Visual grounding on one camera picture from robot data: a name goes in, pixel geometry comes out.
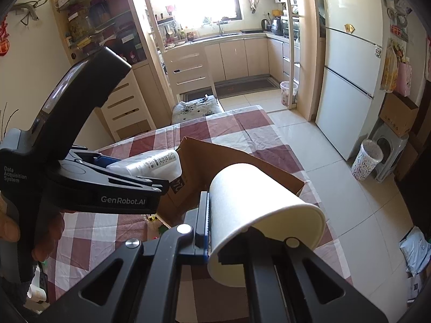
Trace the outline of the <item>person left hand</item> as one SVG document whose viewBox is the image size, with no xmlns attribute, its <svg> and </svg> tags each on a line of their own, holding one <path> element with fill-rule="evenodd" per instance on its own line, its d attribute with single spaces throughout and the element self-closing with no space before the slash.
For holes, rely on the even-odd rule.
<svg viewBox="0 0 431 323">
<path fill-rule="evenodd" d="M 7 203 L 1 197 L 1 240 L 17 243 L 22 236 L 20 226 L 10 216 L 6 215 Z M 36 261 L 44 262 L 53 252 L 56 242 L 62 237 L 65 228 L 64 214 L 56 212 L 46 224 L 33 232 L 32 257 Z"/>
</svg>

